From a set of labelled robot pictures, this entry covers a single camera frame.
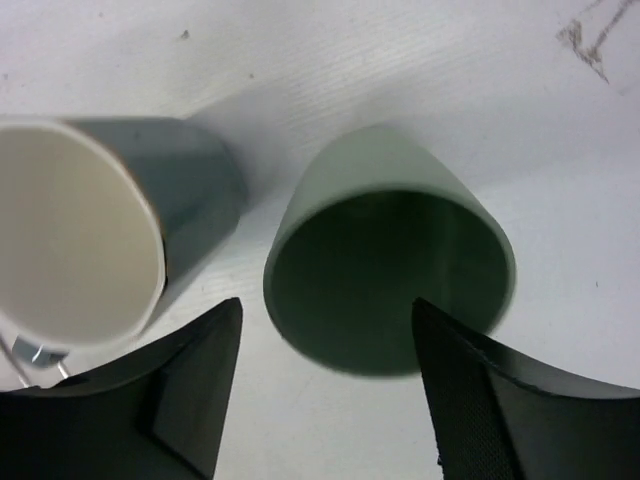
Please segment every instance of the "cup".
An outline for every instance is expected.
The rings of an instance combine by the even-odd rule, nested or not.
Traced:
[[[2,119],[0,331],[60,355],[134,338],[245,196],[223,144],[177,119]]]
[[[304,173],[269,253],[267,310],[299,352],[335,370],[418,370],[411,306],[423,297],[488,332],[514,288],[498,223],[428,151],[370,127]]]

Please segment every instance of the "tabletop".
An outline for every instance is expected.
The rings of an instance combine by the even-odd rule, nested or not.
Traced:
[[[338,135],[406,130],[513,244],[517,287],[492,335],[640,387],[639,23],[637,0],[5,0],[0,113],[177,116],[238,152],[250,209],[129,347],[241,298],[216,478],[440,479],[417,375],[328,371],[271,325],[262,268],[287,200]],[[14,377],[0,365],[1,388]]]

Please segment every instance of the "green cup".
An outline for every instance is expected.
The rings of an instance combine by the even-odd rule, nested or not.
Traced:
[[[428,151],[386,127],[347,134],[305,172],[264,273],[269,315],[307,357],[360,375],[418,370],[423,297],[487,333],[515,284],[498,223]]]

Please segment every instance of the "scuff mark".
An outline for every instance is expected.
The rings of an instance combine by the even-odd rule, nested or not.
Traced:
[[[589,10],[597,7],[603,2],[603,0],[596,0],[591,3],[587,8],[585,8],[580,14],[588,12]],[[629,7],[634,3],[637,3],[638,0],[623,0],[618,7],[613,18],[609,21],[609,23],[600,31],[596,41],[590,47],[582,46],[582,23],[575,18],[569,22],[565,28],[560,30],[556,34],[556,38],[560,40],[564,45],[571,48],[573,53],[582,60],[584,63],[589,65],[591,69],[596,72],[600,78],[602,78],[605,82],[609,83],[609,79],[604,73],[604,66],[602,62],[602,53],[600,52],[600,47],[607,40],[609,34],[613,30],[613,28],[622,20]]]

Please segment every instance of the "gray cup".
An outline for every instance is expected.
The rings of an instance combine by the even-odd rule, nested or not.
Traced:
[[[141,333],[236,227],[222,143],[168,118],[0,122],[0,328],[57,352]]]
[[[424,297],[488,332],[515,282],[498,223],[427,150],[371,127],[304,173],[264,272],[274,325],[304,355],[362,375],[416,371],[411,305]]]

